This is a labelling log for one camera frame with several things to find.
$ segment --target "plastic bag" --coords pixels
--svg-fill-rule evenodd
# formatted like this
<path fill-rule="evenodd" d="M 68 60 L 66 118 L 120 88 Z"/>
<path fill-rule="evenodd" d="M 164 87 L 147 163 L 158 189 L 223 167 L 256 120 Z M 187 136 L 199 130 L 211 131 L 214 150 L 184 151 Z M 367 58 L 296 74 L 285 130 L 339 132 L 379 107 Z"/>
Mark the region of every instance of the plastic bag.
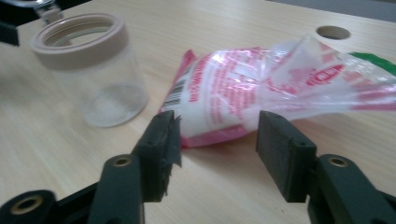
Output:
<path fill-rule="evenodd" d="M 182 146 L 198 147 L 257 130 L 260 110 L 287 119 L 396 110 L 396 77 L 310 36 L 199 59 L 189 50 L 161 108 L 166 110 L 181 116 Z"/>

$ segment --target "wooden table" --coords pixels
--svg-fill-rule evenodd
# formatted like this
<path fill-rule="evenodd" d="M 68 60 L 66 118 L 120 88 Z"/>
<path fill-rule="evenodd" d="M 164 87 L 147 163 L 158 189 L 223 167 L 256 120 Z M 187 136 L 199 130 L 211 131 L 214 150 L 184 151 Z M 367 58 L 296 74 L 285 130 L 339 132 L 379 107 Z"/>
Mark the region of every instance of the wooden table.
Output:
<path fill-rule="evenodd" d="M 396 63 L 396 24 L 263 0 L 94 0 L 66 17 L 107 12 L 123 17 L 149 90 L 144 111 L 116 128 L 86 125 L 29 50 L 41 21 L 19 27 L 21 46 L 0 45 L 0 203 L 32 189 L 58 199 L 93 182 L 104 162 L 129 153 L 159 109 L 183 53 L 270 47 L 311 34 L 343 51 L 367 51 Z M 351 33 L 316 34 L 323 25 Z M 329 114 L 293 122 L 318 145 L 356 162 L 378 189 L 396 195 L 394 112 Z M 256 134 L 183 151 L 169 195 L 146 204 L 147 223 L 309 223 L 306 204 L 284 202 L 255 152 Z"/>

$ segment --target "beige jar lid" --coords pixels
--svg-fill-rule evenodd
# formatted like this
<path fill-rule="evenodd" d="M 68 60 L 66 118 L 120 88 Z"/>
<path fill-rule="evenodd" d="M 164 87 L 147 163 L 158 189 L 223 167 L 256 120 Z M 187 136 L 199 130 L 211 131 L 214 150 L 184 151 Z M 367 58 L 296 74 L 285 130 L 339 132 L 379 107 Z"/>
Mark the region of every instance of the beige jar lid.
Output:
<path fill-rule="evenodd" d="M 99 37 L 73 45 L 79 36 Z M 65 18 L 44 27 L 30 41 L 32 51 L 48 69 L 74 70 L 104 62 L 128 45 L 123 21 L 113 15 L 94 13 Z"/>

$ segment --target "red logo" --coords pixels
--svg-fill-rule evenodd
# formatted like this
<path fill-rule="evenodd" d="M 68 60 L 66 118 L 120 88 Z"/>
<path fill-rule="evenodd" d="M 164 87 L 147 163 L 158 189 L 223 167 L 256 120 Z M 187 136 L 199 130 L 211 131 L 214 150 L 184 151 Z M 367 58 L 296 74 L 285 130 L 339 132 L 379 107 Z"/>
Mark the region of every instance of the red logo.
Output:
<path fill-rule="evenodd" d="M 333 67 L 318 71 L 306 81 L 306 84 L 309 86 L 328 84 L 330 83 L 330 80 L 335 78 L 340 73 L 343 67 L 343 65 L 338 64 Z"/>

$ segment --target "black object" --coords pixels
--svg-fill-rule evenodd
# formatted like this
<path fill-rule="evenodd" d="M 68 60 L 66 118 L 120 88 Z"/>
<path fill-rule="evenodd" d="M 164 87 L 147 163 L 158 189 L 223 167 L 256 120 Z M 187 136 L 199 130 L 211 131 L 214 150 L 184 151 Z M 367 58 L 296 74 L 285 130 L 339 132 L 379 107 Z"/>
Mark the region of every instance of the black object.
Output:
<path fill-rule="evenodd" d="M 48 190 L 23 193 L 0 208 L 7 224 L 144 223 L 144 205 L 160 202 L 172 164 L 181 165 L 180 118 L 173 111 L 155 116 L 133 152 L 108 160 L 98 183 L 59 202 Z"/>
<path fill-rule="evenodd" d="M 395 224 L 396 199 L 351 160 L 316 157 L 316 145 L 285 118 L 260 113 L 256 150 L 288 203 L 305 203 L 315 224 Z"/>
<path fill-rule="evenodd" d="M 91 0 L 56 0 L 61 10 L 75 7 Z M 0 2 L 0 42 L 18 46 L 17 27 L 29 21 L 39 19 L 31 7 L 15 7 Z"/>

